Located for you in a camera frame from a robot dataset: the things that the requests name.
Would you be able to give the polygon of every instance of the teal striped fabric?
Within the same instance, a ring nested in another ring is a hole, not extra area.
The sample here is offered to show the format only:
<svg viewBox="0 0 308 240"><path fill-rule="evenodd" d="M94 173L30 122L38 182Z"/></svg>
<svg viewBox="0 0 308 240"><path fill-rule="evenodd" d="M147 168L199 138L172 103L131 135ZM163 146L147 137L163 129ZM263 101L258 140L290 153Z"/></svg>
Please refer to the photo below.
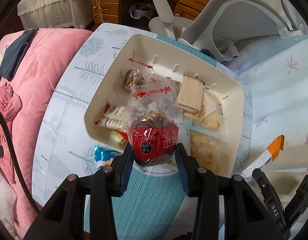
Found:
<svg viewBox="0 0 308 240"><path fill-rule="evenodd" d="M123 197L112 199L118 239L162 239L184 196L178 173L154 177L133 168ZM84 219L86 232L90 232L88 211ZM106 230L106 228L100 225L100 230Z"/></svg>
<svg viewBox="0 0 308 240"><path fill-rule="evenodd" d="M176 40L173 40L171 38L168 38L168 37L165 37L165 36L162 36L162 35L157 35L156 39L160 40L160 41L164 41L168 44L171 44L181 50L184 50L198 58L200 58L201 60L211 64L213 67L216 67L216 60L214 60L213 58L211 57L208 57L207 55L205 55L204 53L201 53L199 50L197 49L194 49L186 44L183 44L183 43L180 43Z"/></svg>

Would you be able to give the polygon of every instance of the screw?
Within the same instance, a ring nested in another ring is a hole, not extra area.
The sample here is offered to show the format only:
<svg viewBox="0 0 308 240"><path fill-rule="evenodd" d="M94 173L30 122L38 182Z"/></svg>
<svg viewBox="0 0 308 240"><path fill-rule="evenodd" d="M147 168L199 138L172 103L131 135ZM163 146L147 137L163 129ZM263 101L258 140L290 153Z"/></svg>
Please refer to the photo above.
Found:
<svg viewBox="0 0 308 240"><path fill-rule="evenodd" d="M73 180L76 179L76 175L75 175L75 174L70 174L69 176L67 176L67 179L68 179L69 181L73 181Z"/></svg>
<svg viewBox="0 0 308 240"><path fill-rule="evenodd" d="M197 171L198 171L199 173L206 173L206 172L207 172L206 168L204 168L204 167L199 167L199 168L197 169Z"/></svg>
<svg viewBox="0 0 308 240"><path fill-rule="evenodd" d="M240 175L238 175L238 174L235 174L234 175L234 180L235 181L241 181L243 178L240 176Z"/></svg>
<svg viewBox="0 0 308 240"><path fill-rule="evenodd" d="M112 170L113 170L113 168L111 166L105 166L103 168L103 171L106 172L106 173L111 172Z"/></svg>

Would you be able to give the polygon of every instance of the pink quilt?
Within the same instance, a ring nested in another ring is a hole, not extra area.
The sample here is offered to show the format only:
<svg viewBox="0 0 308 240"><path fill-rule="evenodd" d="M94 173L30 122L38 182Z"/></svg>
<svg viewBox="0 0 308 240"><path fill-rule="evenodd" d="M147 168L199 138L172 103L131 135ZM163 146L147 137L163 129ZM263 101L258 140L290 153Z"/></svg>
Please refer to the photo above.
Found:
<svg viewBox="0 0 308 240"><path fill-rule="evenodd" d="M0 53L21 34L18 32L4 36L0 41ZM30 191L35 145L45 110L65 69L91 34L90 31L78 29L40 29L11 81L14 93L22 101L22 109L12 123L12 140ZM15 228L16 233L23 238L35 213L16 175L15 181L15 184L11 184L18 195L14 206Z"/></svg>

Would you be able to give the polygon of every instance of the snack bar wrapper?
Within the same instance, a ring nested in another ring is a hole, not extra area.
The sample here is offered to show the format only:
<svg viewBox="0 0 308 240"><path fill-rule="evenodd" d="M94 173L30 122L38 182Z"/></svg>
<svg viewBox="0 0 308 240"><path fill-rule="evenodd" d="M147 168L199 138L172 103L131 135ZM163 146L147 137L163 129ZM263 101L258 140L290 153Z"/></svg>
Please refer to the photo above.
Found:
<svg viewBox="0 0 308 240"><path fill-rule="evenodd" d="M132 87L134 111L126 120L134 159L141 167L164 164L174 155L181 124L177 94L172 84Z"/></svg>
<svg viewBox="0 0 308 240"><path fill-rule="evenodd" d="M259 168L263 170L269 163L277 158L280 150L284 149L284 140L284 135L278 136L252 164L241 172L241 176L246 182L253 180L252 173L254 169Z"/></svg>

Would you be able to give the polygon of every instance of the cable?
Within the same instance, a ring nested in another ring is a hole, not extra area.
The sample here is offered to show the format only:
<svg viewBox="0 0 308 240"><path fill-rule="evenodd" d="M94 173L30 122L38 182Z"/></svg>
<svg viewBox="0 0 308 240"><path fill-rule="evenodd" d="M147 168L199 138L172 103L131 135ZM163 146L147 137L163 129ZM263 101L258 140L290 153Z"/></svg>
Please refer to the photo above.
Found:
<svg viewBox="0 0 308 240"><path fill-rule="evenodd" d="M103 21L103 15L102 15L103 10L102 10L102 8L100 7L100 3L101 3L100 0L98 0L98 1L96 0L98 12L100 13L100 16L101 16L101 23L104 23L104 21Z"/></svg>
<svg viewBox="0 0 308 240"><path fill-rule="evenodd" d="M15 172L18 176L18 179L20 181L21 187L24 191L25 196L27 197L27 200L29 201L30 205L32 206L34 212L36 214L38 214L40 212L40 210L37 207L37 205L35 204L35 201L34 201L32 195L30 194L30 191L27 188L27 185L26 185L24 178L22 176L22 172L21 172L21 169L20 169L20 166L19 166L19 163L18 163L18 159L16 158L15 150L14 150L14 147L13 147L12 138L11 138L11 135L10 135L10 132L9 132L9 128L8 128L1 112L0 112L0 125L3 129L5 140L8 144L8 147L9 147L12 163L13 163Z"/></svg>

